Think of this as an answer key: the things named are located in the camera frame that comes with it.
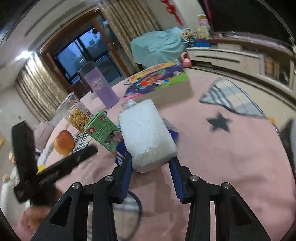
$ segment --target red apple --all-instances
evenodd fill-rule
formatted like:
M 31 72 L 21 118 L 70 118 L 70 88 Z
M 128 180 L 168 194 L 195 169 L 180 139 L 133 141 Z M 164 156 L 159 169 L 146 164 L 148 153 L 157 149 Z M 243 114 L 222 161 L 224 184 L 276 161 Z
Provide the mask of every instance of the red apple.
M 54 141 L 54 148 L 59 154 L 63 156 L 68 155 L 74 149 L 74 147 L 75 143 L 73 136 L 67 130 L 61 131 Z

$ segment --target sponge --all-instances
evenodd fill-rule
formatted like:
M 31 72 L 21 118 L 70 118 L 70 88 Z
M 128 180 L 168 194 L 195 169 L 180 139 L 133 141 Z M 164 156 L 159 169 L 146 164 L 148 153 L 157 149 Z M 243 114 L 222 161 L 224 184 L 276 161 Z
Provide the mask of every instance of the sponge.
M 130 107 L 118 117 L 136 171 L 149 172 L 177 156 L 177 146 L 151 99 Z

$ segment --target gray star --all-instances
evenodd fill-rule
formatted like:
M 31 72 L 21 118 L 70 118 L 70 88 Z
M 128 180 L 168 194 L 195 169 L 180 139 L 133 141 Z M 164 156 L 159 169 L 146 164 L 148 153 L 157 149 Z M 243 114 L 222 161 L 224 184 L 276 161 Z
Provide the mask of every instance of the gray star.
M 217 119 L 207 119 L 207 121 L 213 126 L 212 131 L 217 129 L 223 129 L 229 133 L 228 122 L 231 122 L 230 119 L 225 119 L 220 112 L 218 112 Z

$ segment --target purple tumbler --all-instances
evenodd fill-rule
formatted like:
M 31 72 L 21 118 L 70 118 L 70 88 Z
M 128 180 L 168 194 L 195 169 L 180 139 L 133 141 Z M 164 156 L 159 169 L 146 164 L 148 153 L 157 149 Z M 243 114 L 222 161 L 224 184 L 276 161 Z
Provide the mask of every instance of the purple tumbler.
M 93 61 L 84 65 L 78 73 L 86 80 L 108 109 L 118 103 L 118 96 Z

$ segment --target red wall decoration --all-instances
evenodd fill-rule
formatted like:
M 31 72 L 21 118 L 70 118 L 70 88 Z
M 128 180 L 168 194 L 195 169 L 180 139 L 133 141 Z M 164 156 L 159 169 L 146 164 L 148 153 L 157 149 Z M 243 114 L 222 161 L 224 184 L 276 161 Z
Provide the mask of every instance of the red wall decoration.
M 182 20 L 179 18 L 178 14 L 177 14 L 176 7 L 174 5 L 172 5 L 172 4 L 170 4 L 170 0 L 160 0 L 160 1 L 167 5 L 167 12 L 174 15 L 175 18 L 176 18 L 176 21 L 181 26 L 184 26 L 184 24 L 182 23 Z

